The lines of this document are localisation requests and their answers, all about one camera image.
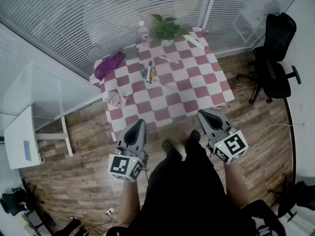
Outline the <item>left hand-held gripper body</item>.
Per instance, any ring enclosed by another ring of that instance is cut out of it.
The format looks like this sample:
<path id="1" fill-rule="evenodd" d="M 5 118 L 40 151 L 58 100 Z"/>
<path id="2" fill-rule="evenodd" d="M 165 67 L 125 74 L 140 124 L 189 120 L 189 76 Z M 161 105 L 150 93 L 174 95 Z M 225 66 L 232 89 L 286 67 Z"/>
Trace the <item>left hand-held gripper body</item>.
<path id="1" fill-rule="evenodd" d="M 148 158 L 144 150 L 131 152 L 116 147 L 114 153 L 109 155 L 107 172 L 117 179 L 135 182 L 147 165 Z"/>

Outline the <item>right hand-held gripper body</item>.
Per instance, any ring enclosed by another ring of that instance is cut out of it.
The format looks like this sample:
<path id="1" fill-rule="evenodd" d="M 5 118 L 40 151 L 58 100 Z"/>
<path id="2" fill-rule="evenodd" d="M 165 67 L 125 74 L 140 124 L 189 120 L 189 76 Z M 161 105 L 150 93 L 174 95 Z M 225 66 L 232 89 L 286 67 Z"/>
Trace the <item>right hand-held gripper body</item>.
<path id="1" fill-rule="evenodd" d="M 213 154 L 220 158 L 220 160 L 228 165 L 242 157 L 248 149 L 248 144 L 241 130 L 232 133 L 230 129 L 228 132 L 222 133 L 214 141 L 209 142 L 209 146 L 213 149 Z"/>

